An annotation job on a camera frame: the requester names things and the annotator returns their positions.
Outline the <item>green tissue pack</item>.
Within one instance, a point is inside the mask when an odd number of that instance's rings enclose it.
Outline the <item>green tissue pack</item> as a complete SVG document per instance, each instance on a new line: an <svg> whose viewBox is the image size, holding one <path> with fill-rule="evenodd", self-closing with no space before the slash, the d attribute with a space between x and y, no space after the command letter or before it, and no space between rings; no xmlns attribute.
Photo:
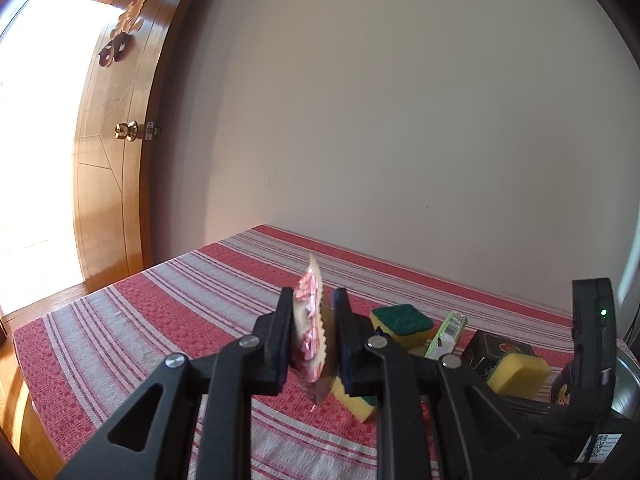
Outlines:
<svg viewBox="0 0 640 480"><path fill-rule="evenodd" d="M424 356L430 360L438 360L446 354L454 353L468 318L456 311L450 311L440 324Z"/></svg>

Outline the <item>cream pink snack packet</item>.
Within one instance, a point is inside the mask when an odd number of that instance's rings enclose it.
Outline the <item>cream pink snack packet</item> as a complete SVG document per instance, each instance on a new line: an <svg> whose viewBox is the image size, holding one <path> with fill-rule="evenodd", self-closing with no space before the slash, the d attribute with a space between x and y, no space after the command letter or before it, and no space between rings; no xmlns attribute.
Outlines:
<svg viewBox="0 0 640 480"><path fill-rule="evenodd" d="M331 392L337 373L334 311L313 255L293 292L290 367L304 397L318 406Z"/></svg>

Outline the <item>plain yellow sponge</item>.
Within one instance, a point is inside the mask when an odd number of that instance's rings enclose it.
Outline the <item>plain yellow sponge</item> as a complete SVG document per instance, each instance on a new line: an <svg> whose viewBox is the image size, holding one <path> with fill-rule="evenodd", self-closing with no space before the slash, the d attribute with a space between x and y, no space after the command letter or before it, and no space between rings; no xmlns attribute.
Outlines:
<svg viewBox="0 0 640 480"><path fill-rule="evenodd" d="M523 353L508 353L495 366L486 384L498 396L536 398L551 374L543 358Z"/></svg>

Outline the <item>brass door knob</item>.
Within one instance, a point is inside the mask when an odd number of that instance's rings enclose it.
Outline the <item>brass door knob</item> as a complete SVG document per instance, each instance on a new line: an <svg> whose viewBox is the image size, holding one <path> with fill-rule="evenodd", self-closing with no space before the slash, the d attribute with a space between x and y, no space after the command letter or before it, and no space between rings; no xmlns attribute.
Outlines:
<svg viewBox="0 0 640 480"><path fill-rule="evenodd" d="M114 128L114 137L118 140L134 142L137 140L153 141L162 135L162 128L156 122L149 120L140 125L135 120L120 122Z"/></svg>

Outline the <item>black gold gift box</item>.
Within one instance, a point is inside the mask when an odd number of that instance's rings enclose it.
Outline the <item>black gold gift box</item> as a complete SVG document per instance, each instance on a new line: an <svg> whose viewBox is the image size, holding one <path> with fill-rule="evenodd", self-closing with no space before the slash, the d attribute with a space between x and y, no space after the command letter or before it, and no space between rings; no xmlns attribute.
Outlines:
<svg viewBox="0 0 640 480"><path fill-rule="evenodd" d="M489 333L486 330L477 330L462 351L461 359L480 376L488 378L499 361L510 353L535 356L529 344Z"/></svg>

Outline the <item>door hanging ornament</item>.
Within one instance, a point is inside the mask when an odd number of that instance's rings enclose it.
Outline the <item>door hanging ornament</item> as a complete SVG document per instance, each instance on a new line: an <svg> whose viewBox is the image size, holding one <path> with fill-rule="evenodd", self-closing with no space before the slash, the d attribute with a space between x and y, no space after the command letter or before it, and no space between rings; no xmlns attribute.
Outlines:
<svg viewBox="0 0 640 480"><path fill-rule="evenodd" d="M98 64L100 67L108 67L118 62L126 51L129 39L144 23L142 9L146 0L134 0L127 4L125 10L119 15L116 26L110 31L108 41L99 50Z"/></svg>

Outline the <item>wooden door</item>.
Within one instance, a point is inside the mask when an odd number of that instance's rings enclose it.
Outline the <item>wooden door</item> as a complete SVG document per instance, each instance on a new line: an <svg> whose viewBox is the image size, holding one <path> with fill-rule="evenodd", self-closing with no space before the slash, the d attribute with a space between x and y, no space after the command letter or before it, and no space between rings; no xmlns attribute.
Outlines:
<svg viewBox="0 0 640 480"><path fill-rule="evenodd" d="M150 167L172 52L193 0L114 0L74 139L74 234L89 292L152 262Z"/></svg>

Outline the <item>red white striped tablecloth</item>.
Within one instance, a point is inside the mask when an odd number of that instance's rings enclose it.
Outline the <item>red white striped tablecloth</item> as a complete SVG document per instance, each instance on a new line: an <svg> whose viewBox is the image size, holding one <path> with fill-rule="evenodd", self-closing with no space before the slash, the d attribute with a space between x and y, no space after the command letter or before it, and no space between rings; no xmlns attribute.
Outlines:
<svg viewBox="0 0 640 480"><path fill-rule="evenodd" d="M248 333L316 259L354 311L411 304L435 322L525 342L552 370L570 357L570 319L272 226L258 226L73 301L21 327L15 348L55 447L73 456L168 354L208 356Z"/></svg>

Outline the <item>green yellow sponge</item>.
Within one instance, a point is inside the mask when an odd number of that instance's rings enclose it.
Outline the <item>green yellow sponge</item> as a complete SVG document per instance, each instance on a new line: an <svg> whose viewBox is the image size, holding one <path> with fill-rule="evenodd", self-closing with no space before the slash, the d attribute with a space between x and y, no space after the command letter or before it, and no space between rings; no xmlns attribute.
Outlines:
<svg viewBox="0 0 640 480"><path fill-rule="evenodd" d="M367 422L375 414L375 398L350 396L346 393L341 378L334 378L331 392L336 397L336 400L340 402L346 410L349 410L358 422Z"/></svg>
<svg viewBox="0 0 640 480"><path fill-rule="evenodd" d="M412 304L374 308L370 320L374 328L389 334L406 350L424 346L435 333L433 321Z"/></svg>

